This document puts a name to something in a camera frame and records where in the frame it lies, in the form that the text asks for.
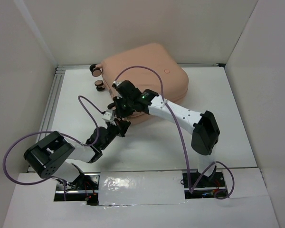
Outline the pink suitcase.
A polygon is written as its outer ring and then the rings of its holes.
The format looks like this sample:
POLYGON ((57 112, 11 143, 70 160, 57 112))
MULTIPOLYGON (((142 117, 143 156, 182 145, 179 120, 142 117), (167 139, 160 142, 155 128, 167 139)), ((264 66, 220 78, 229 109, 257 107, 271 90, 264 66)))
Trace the pink suitcase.
POLYGON ((141 92, 150 89, 179 105, 189 87, 186 72, 158 43, 108 57, 99 64, 92 64, 90 71, 94 77, 102 76, 103 87, 108 89, 111 97, 117 96, 113 82, 128 80, 141 92))

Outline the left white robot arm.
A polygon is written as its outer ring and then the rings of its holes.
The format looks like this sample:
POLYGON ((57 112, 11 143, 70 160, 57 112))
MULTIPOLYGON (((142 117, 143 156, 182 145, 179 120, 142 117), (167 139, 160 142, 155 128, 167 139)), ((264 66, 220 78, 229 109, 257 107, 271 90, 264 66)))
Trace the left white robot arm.
MULTIPOLYGON (((95 129, 90 138, 87 139, 87 144, 94 141, 96 143, 88 147, 89 152, 82 157, 84 162, 96 162, 103 155, 103 150, 115 137, 124 137, 131 125, 130 121, 125 120, 114 119, 114 122, 114 124, 107 123, 107 128, 95 129)), ((24 159, 40 178, 56 177, 63 179, 71 188, 77 190, 91 179, 85 176, 78 166, 66 162, 71 154, 75 154, 75 147, 67 142, 62 134, 54 131, 27 149, 24 153, 24 159)))

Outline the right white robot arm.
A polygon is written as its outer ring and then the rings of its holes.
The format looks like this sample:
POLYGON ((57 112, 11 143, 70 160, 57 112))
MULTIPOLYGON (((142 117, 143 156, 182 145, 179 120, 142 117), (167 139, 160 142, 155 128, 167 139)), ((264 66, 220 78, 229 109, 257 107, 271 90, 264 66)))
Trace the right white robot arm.
POLYGON ((175 123, 191 136, 191 147, 198 154, 198 181, 209 186, 214 181, 215 166, 205 170, 215 161, 213 148, 218 143, 220 130, 214 114, 210 111, 199 113, 164 99, 155 91, 141 92, 130 81, 114 81, 112 87, 117 96, 113 98, 115 115, 127 118, 135 112, 157 116, 175 123))

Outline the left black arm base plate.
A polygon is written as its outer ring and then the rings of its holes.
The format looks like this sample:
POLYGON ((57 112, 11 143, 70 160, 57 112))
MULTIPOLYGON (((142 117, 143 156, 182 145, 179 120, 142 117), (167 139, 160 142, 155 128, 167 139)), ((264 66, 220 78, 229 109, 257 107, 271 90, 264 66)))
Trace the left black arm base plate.
POLYGON ((57 181, 54 202, 84 202, 89 206, 99 205, 100 173, 86 173, 83 182, 78 186, 57 181))

